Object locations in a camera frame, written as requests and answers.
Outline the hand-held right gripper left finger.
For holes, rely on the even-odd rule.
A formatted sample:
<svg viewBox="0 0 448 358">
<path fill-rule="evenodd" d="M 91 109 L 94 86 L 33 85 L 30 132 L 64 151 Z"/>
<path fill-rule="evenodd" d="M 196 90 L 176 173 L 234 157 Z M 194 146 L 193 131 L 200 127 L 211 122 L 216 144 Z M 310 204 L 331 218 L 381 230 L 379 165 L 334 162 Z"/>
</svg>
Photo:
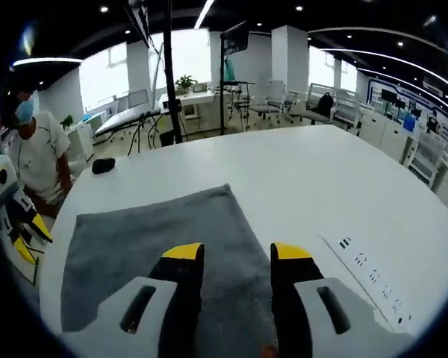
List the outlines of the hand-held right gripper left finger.
<svg viewBox="0 0 448 358">
<path fill-rule="evenodd" d="M 148 277 L 125 284 L 94 321 L 61 341 L 77 357 L 191 357 L 204 258 L 201 242 L 165 251 Z"/>
</svg>

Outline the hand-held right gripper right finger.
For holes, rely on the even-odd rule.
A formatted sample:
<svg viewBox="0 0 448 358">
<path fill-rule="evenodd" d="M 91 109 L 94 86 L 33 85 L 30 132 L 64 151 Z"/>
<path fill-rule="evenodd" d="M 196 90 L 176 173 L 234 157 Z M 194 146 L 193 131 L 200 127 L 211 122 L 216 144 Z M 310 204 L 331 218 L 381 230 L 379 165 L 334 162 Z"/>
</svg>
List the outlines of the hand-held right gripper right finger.
<svg viewBox="0 0 448 358">
<path fill-rule="evenodd" d="M 303 248 L 270 246 L 272 312 L 280 357 L 397 357 L 411 347 L 374 307 L 335 277 L 324 277 Z"/>
</svg>

